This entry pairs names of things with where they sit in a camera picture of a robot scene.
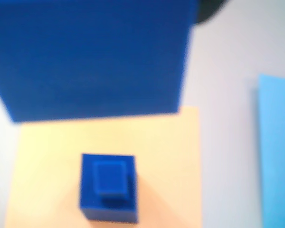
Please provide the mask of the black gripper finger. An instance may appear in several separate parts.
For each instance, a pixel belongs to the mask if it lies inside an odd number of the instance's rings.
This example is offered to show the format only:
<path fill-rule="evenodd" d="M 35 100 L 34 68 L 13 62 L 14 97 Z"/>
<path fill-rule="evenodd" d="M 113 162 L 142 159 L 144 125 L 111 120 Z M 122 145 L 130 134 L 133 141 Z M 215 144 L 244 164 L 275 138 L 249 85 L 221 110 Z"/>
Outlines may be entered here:
<path fill-rule="evenodd" d="M 228 0 L 200 0 L 197 13 L 196 25 L 205 23 L 214 17 Z"/>

